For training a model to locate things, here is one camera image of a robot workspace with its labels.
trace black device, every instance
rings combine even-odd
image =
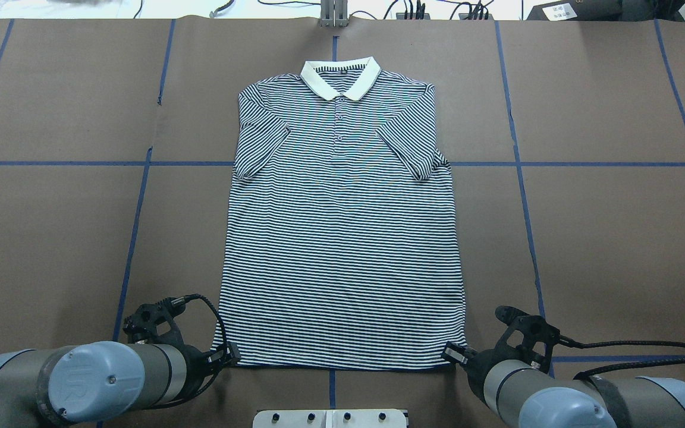
[[[535,5],[528,21],[619,21],[621,0],[565,0]]]
[[[195,299],[204,301],[218,320],[223,342],[214,350],[201,352],[186,344],[174,322]],[[162,325],[169,331],[158,333]],[[68,426],[178,406],[204,392],[223,368],[240,359],[215,306],[199,294],[142,304],[126,317],[123,330],[128,345],[103,341],[1,354],[0,428]]]
[[[682,342],[612,341],[581,344],[566,338],[543,317],[511,306],[499,306],[495,317],[507,325],[495,347],[478,352],[446,344],[442,357],[465,372],[470,389],[513,428],[685,428],[685,382],[662,377],[608,381],[598,374],[649,366],[685,363],[676,360],[623,363],[580,372],[573,381],[549,377],[555,345],[579,349],[619,345],[683,347]],[[514,332],[522,342],[511,346]],[[543,345],[544,352],[536,351]]]

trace shirt collar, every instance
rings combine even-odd
[[[350,89],[346,90],[344,94],[340,94],[340,92],[337,92],[337,89],[329,86],[316,71],[317,68],[321,67],[340,68],[341,70],[344,70],[345,67],[351,65],[364,65],[364,71],[362,71],[359,79],[356,80],[356,83],[354,83]],[[380,68],[380,65],[372,56],[351,61],[306,61],[303,66],[303,71],[300,73],[300,77],[316,95],[327,101],[334,100],[340,95],[344,95],[350,100],[358,101],[369,92],[369,89],[372,89],[372,86],[377,80],[377,76],[380,74],[380,70],[382,70],[382,68]]]

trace navy and white stripes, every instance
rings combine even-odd
[[[434,89],[373,59],[313,64],[326,87],[240,94],[219,304],[240,365],[443,365],[465,306]]]

